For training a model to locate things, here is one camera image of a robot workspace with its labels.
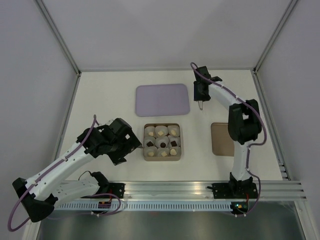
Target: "dark chocolate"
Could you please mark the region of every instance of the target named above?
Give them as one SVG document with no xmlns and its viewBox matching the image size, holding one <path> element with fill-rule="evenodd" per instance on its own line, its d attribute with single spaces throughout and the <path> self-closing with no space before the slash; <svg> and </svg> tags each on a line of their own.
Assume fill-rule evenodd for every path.
<svg viewBox="0 0 320 240">
<path fill-rule="evenodd" d="M 176 147 L 176 146 L 178 146 L 178 144 L 177 144 L 176 141 L 172 141 L 172 142 L 171 142 L 171 146 L 172 146 L 172 147 Z"/>
<path fill-rule="evenodd" d="M 146 145 L 147 145 L 148 147 L 152 147 L 154 144 L 152 143 L 152 141 L 149 141 Z"/>
</svg>

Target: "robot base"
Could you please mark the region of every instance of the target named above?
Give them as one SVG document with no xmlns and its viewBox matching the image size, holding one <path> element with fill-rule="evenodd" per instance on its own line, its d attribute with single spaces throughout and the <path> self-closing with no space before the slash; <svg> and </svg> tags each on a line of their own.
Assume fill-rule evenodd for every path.
<svg viewBox="0 0 320 240">
<path fill-rule="evenodd" d="M 214 199 L 256 199 L 258 190 L 253 178 L 244 181 L 237 181 L 230 173 L 228 183 L 213 183 L 208 186 L 213 192 Z"/>
</svg>

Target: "white paper cup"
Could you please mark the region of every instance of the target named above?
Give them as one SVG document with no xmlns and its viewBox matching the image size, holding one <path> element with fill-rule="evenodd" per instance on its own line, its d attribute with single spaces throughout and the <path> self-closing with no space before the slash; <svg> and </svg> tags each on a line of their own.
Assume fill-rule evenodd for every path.
<svg viewBox="0 0 320 240">
<path fill-rule="evenodd" d="M 168 157 L 170 154 L 170 150 L 169 148 L 159 148 L 157 151 L 156 151 L 156 156 L 157 157 Z"/>
<path fill-rule="evenodd" d="M 144 129 L 144 136 L 145 137 L 156 137 L 155 127 L 154 126 L 147 126 Z"/>
<path fill-rule="evenodd" d="M 154 145 L 156 145 L 156 138 L 154 138 L 153 136 L 146 136 L 143 139 L 143 147 L 147 148 L 147 147 L 153 147 Z"/>
<path fill-rule="evenodd" d="M 157 148 L 155 146 L 145 147 L 143 149 L 143 156 L 145 158 L 155 157 L 157 154 Z"/>
<path fill-rule="evenodd" d="M 155 137 L 160 138 L 168 135 L 168 128 L 166 126 L 156 126 L 155 127 Z"/>
<path fill-rule="evenodd" d="M 180 147 L 181 146 L 181 139 L 179 136 L 168 136 L 169 138 L 169 148 L 171 147 Z"/>
<path fill-rule="evenodd" d="M 170 147 L 169 153 L 170 153 L 170 156 L 179 157 L 181 156 L 181 147 L 179 146 Z"/>
<path fill-rule="evenodd" d="M 180 128 L 179 128 L 179 126 L 177 126 L 177 125 L 169 125 L 168 126 L 168 133 L 171 136 L 179 137 L 180 136 Z"/>
<path fill-rule="evenodd" d="M 155 139 L 155 146 L 157 148 L 167 148 L 169 145 L 169 138 L 167 136 L 161 136 Z"/>
</svg>

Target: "cable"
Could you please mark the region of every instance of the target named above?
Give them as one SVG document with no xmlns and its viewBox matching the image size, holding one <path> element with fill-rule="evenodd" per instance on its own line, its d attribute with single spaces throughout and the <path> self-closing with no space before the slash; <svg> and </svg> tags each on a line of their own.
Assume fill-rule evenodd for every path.
<svg viewBox="0 0 320 240">
<path fill-rule="evenodd" d="M 85 173 L 90 173 L 90 175 L 91 175 L 91 172 L 90 172 L 90 171 L 84 171 L 84 172 L 79 176 L 78 181 L 80 180 L 81 176 L 82 176 L 83 174 L 85 174 Z"/>
<path fill-rule="evenodd" d="M 94 129 L 95 124 L 97 123 L 97 116 L 93 115 L 93 122 L 92 125 L 89 129 L 89 131 L 87 132 L 85 138 L 83 139 L 83 141 L 72 151 L 70 152 L 67 156 L 65 156 L 65 159 L 70 158 L 73 154 L 75 154 L 86 142 L 86 140 L 88 139 L 89 135 L 91 134 L 92 130 Z M 37 184 L 42 178 L 44 178 L 48 173 L 50 173 L 53 169 L 55 169 L 57 166 L 59 166 L 61 163 L 63 163 L 65 161 L 65 159 L 61 159 L 59 160 L 57 163 L 55 163 L 53 166 L 51 166 L 49 169 L 47 169 L 43 174 L 41 174 L 34 182 Z M 22 200 L 25 198 L 25 196 L 31 191 L 31 189 L 36 186 L 36 184 L 31 184 L 28 189 L 22 194 L 22 196 L 19 198 L 19 200 L 15 203 L 15 205 L 13 206 L 13 209 L 11 210 L 11 213 L 9 215 L 9 219 L 8 219 L 8 223 L 7 223 L 7 228 L 10 232 L 15 232 L 17 230 L 19 230 L 20 228 L 22 228 L 30 219 L 30 217 L 28 217 L 26 220 L 24 220 L 19 226 L 17 226 L 16 228 L 12 228 L 11 223 L 12 223 L 12 219 L 14 217 L 14 214 L 19 206 L 19 204 L 22 202 Z"/>
<path fill-rule="evenodd" d="M 69 215 L 69 216 L 47 217 L 47 219 L 49 219 L 49 220 L 61 220 L 61 219 L 66 219 L 66 218 L 80 216 L 80 215 L 95 215 L 97 217 L 100 217 L 100 216 L 109 216 L 109 215 L 116 214 L 118 212 L 118 210 L 121 208 L 121 199 L 117 195 L 114 195 L 112 193 L 99 193 L 99 194 L 94 194 L 94 195 L 87 196 L 87 197 L 101 197 L 101 196 L 110 196 L 110 197 L 113 197 L 113 198 L 117 199 L 118 202 L 119 202 L 118 207 L 115 210 L 113 210 L 111 212 L 106 212 L 106 213 L 95 214 L 92 211 L 90 211 L 90 212 L 79 212 L 79 213 L 72 214 L 72 215 Z"/>
<path fill-rule="evenodd" d="M 266 126 L 265 126 L 262 118 L 260 117 L 259 113 L 258 113 L 252 106 L 250 106 L 250 105 L 247 104 L 245 101 L 243 101 L 241 98 L 239 98 L 239 97 L 238 97 L 233 91 L 231 91 L 229 88 L 227 88 L 227 87 L 225 87 L 225 86 L 223 86 L 223 85 L 221 85 L 221 84 L 219 84 L 219 83 L 217 83 L 217 82 L 215 82 L 215 81 L 212 81 L 211 79 L 206 78 L 206 77 L 203 76 L 201 73 L 199 73 L 199 72 L 197 71 L 198 66 L 197 66 L 197 64 L 195 64 L 194 62 L 191 62 L 191 63 L 190 63 L 190 66 L 191 66 L 192 70 L 193 70 L 199 77 L 201 77 L 202 79 L 208 81 L 209 83 L 211 83 L 211 84 L 213 84 L 213 85 L 216 85 L 216 86 L 218 86 L 218 87 L 226 90 L 226 91 L 227 91 L 231 96 L 233 96 L 236 100 L 238 100 L 240 103 L 242 103 L 242 104 L 245 105 L 247 108 L 249 108 L 249 109 L 254 113 L 254 115 L 258 118 L 258 120 L 259 120 L 259 122 L 260 122 L 260 124 L 261 124 L 261 126 L 262 126 L 263 135 L 264 135 L 263 141 L 262 141 L 262 142 L 259 142 L 259 143 L 251 143 L 251 144 L 249 144 L 248 147 L 247 147 L 245 168 L 246 168 L 246 171 L 248 172 L 248 174 L 250 174 L 252 177 L 254 177 L 254 178 L 256 178 L 256 179 L 258 180 L 258 185 L 259 185 L 258 196 L 257 196 L 256 201 L 254 202 L 254 205 L 252 206 L 252 208 L 246 213 L 246 214 L 248 214 L 248 213 L 250 213 L 250 212 L 256 207 L 256 205 L 257 205 L 257 203 L 258 203 L 258 201 L 259 201 L 260 195 L 261 195 L 261 180 L 260 180 L 260 178 L 259 178 L 257 175 L 253 174 L 253 173 L 250 172 L 250 170 L 249 170 L 250 148 L 251 148 L 252 146 L 262 146 L 262 145 L 264 145 L 264 144 L 266 143 L 266 141 L 267 141 L 267 129 L 266 129 Z"/>
<path fill-rule="evenodd" d="M 248 195 L 247 193 L 246 193 L 246 195 L 247 195 L 247 199 L 246 199 L 246 201 L 245 201 L 245 205 L 247 205 L 247 210 L 246 210 L 246 212 L 240 210 L 239 208 L 237 208 L 237 210 L 238 210 L 239 212 L 243 213 L 243 214 L 247 214 L 247 213 L 249 212 L 249 210 L 250 210 L 249 195 Z"/>
</svg>

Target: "metal frame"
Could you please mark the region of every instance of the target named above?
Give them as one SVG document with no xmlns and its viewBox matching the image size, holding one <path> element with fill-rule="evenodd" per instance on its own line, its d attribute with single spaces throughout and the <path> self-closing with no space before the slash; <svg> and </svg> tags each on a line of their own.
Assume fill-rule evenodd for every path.
<svg viewBox="0 0 320 240">
<path fill-rule="evenodd" d="M 42 14 L 43 18 L 45 19 L 46 23 L 48 24 L 50 30 L 52 31 L 55 39 L 59 43 L 63 54 L 65 55 L 66 59 L 69 61 L 73 70 L 75 71 L 75 74 L 77 74 L 77 76 L 79 76 L 81 72 L 80 72 L 74 58 L 72 57 L 66 42 L 64 41 L 63 37 L 61 36 L 61 33 L 59 32 L 53 18 L 51 17 L 45 3 L 43 2 L 43 0 L 34 0 L 34 2 L 36 4 L 36 6 L 38 7 L 40 13 Z"/>
<path fill-rule="evenodd" d="M 108 211 L 115 211 L 119 203 L 113 199 Z M 57 210 L 64 211 L 105 211 L 106 207 L 99 206 L 99 201 L 78 200 L 61 205 Z M 157 211 L 157 212 L 231 212 L 230 201 L 131 201 L 122 200 L 119 211 Z"/>
<path fill-rule="evenodd" d="M 300 0 L 291 0 L 290 3 L 288 4 L 288 6 L 286 7 L 279 23 L 277 24 L 277 26 L 276 26 L 275 30 L 273 31 L 267 45 L 265 46 L 261 56 L 259 57 L 258 62 L 256 63 L 255 67 L 253 68 L 255 73 L 257 71 L 259 71 L 259 69 L 261 68 L 266 56 L 268 55 L 268 53 L 269 53 L 270 49 L 272 48 L 272 46 L 274 45 L 274 43 L 276 42 L 280 32 L 283 30 L 286 22 L 288 21 L 289 17 L 291 16 L 292 12 L 296 8 L 299 1 Z"/>
<path fill-rule="evenodd" d="M 60 130 L 60 133 L 59 133 L 59 139 L 58 139 L 57 144 L 56 144 L 56 146 L 54 148 L 55 149 L 55 151 L 54 151 L 55 154 L 53 156 L 52 162 L 54 160 L 56 160 L 60 156 L 62 143 L 63 143 L 64 137 L 65 137 L 65 134 L 66 134 L 66 130 L 67 130 L 69 118 L 70 118 L 70 115 L 71 115 L 72 107 L 73 107 L 74 102 L 75 102 L 76 93 L 77 93 L 77 90 L 78 90 L 80 78 L 81 78 L 81 73 L 79 75 L 77 75 L 76 81 L 74 82 L 74 88 L 73 88 L 73 91 L 72 91 L 72 95 L 70 96 L 70 100 L 68 101 L 69 105 L 68 105 L 68 108 L 67 108 L 67 110 L 66 110 L 66 112 L 64 114 L 64 117 L 63 117 L 63 124 L 62 124 L 62 128 Z"/>
<path fill-rule="evenodd" d="M 43 3 L 43 0 L 34 0 L 34 2 L 36 3 L 39 11 L 41 12 L 45 21 L 47 22 L 54 37 L 58 41 L 65 57 L 67 58 L 70 65 L 74 69 L 75 73 L 77 74 L 77 80 L 75 82 L 74 90 L 70 98 L 69 107 L 64 117 L 64 123 L 60 132 L 60 138 L 55 148 L 54 159 L 56 159 L 59 156 L 59 153 L 61 150 L 63 138 L 66 132 L 72 106 L 73 106 L 76 92 L 78 89 L 78 84 L 81 77 L 81 71 L 79 70 L 74 58 L 72 57 L 47 7 Z M 288 169 L 288 166 L 286 166 L 286 163 L 284 161 L 285 158 L 284 158 L 281 142 L 279 140 L 278 133 L 272 118 L 272 114 L 270 112 L 268 103 L 265 98 L 263 87 L 258 78 L 259 69 L 264 63 L 266 56 L 270 52 L 272 46 L 274 45 L 281 31 L 283 30 L 284 25 L 288 21 L 290 15 L 294 11 L 298 2 L 299 0 L 290 1 L 278 25 L 276 26 L 272 36 L 270 37 L 266 47 L 264 48 L 259 60 L 257 61 L 257 64 L 253 69 L 251 69 L 252 78 L 257 90 L 258 97 L 260 99 L 261 108 L 264 112 L 266 124 L 268 126 L 270 137 L 271 137 L 271 141 L 276 153 L 277 160 L 279 162 L 279 168 L 281 170 L 281 173 L 283 173 L 282 175 L 283 178 L 287 180 L 287 181 L 262 181 L 260 201 L 294 202 L 297 209 L 297 215 L 301 222 L 306 239 L 316 240 L 316 239 L 320 239 L 320 237 L 319 237 L 319 233 L 317 232 L 317 226 L 313 219 L 311 209 L 308 205 L 301 183 L 299 181 L 292 181 L 290 179 L 290 169 Z M 119 71 L 119 70 L 131 71 L 133 69 L 114 69 L 114 71 Z M 152 70 L 159 71 L 164 69 L 156 69 L 156 68 L 141 69 L 141 71 L 152 71 Z M 168 70 L 185 70 L 185 69 L 168 69 Z M 101 72 L 101 71 L 86 70 L 86 72 Z M 132 203 L 135 206 L 139 206 L 140 204 L 165 203 L 165 202 L 167 203 L 176 202 L 177 204 L 179 203 L 182 205 L 185 203 L 193 203 L 193 204 L 196 203 L 196 205 L 201 205 L 203 203 L 213 203 L 213 204 L 221 203 L 221 200 L 214 199 L 213 193 L 211 192 L 211 190 L 207 189 L 207 186 L 209 186 L 212 183 L 214 183 L 214 181 L 125 182 L 126 186 L 125 186 L 124 199 L 127 201 L 127 204 Z M 94 203 L 97 203 L 97 200 L 95 199 L 92 199 L 91 201 L 93 201 Z M 226 199 L 224 202 L 229 203 L 230 199 Z M 29 223 L 25 229 L 23 239 L 24 240 L 36 239 L 39 226 L 40 226 L 39 222 Z"/>
<path fill-rule="evenodd" d="M 250 70 L 252 67 L 209 67 L 209 70 Z M 110 69 L 82 69 L 81 72 L 85 73 L 101 73 L 101 72 L 149 72 L 149 71 L 186 71 L 190 67 L 142 67 L 142 68 L 110 68 Z"/>
</svg>

